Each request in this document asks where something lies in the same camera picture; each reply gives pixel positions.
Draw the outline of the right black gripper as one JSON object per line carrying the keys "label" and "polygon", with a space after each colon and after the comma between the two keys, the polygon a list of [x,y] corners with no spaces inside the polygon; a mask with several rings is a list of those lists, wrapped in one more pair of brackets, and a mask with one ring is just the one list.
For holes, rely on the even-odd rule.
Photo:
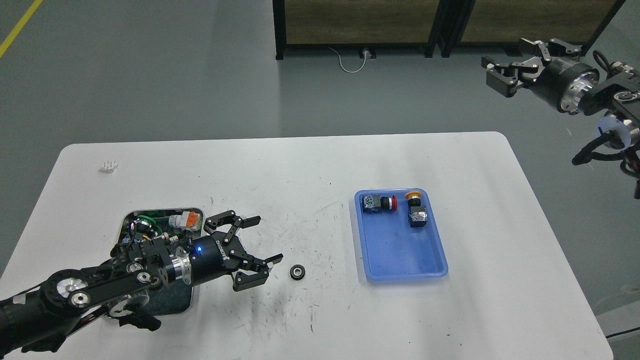
{"label": "right black gripper", "polygon": [[596,68],[577,61],[583,55],[582,45],[558,38],[548,41],[521,38],[518,49],[534,57],[508,64],[486,55],[482,57],[486,85],[505,98],[511,98],[519,89],[528,89],[535,84],[535,96],[549,106],[560,113],[578,114],[583,96],[601,79]]}

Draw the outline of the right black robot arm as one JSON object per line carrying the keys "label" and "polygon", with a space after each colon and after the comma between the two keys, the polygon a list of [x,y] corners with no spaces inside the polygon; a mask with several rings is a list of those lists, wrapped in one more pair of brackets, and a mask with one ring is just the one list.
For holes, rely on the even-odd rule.
{"label": "right black robot arm", "polygon": [[574,166],[592,161],[618,162],[622,173],[640,181],[639,71],[622,61],[610,62],[601,51],[592,55],[597,67],[581,61],[582,47],[558,38],[521,38],[519,52],[530,58],[499,63],[483,56],[487,86],[505,98],[527,89],[563,114],[604,115],[596,137],[572,159]]}

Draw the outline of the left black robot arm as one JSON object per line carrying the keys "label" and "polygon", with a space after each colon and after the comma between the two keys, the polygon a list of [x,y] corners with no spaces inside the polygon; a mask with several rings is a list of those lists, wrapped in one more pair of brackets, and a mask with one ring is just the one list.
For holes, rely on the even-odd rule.
{"label": "left black robot arm", "polygon": [[260,216],[243,218],[227,210],[202,220],[205,235],[194,237],[189,227],[170,234],[161,232],[154,219],[138,216],[102,264],[62,269],[1,301],[1,355],[17,349],[55,353],[68,337],[103,316],[120,326],[156,331],[162,322],[146,311],[150,294],[178,282],[196,287],[229,275],[236,292],[265,284],[283,254],[253,256],[237,235],[260,221]]}

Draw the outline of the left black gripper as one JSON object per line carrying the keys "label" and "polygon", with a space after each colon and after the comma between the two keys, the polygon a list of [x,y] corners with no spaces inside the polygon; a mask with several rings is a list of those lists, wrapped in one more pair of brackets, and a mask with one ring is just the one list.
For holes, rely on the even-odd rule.
{"label": "left black gripper", "polygon": [[[259,259],[236,255],[246,249],[236,236],[239,229],[257,226],[262,218],[242,218],[235,210],[212,215],[203,221],[203,230],[209,234],[178,244],[173,254],[173,276],[186,285],[198,286],[233,273],[233,291],[240,292],[264,285],[276,264],[283,260],[283,253]],[[213,235],[217,228],[229,225],[225,235]]]}

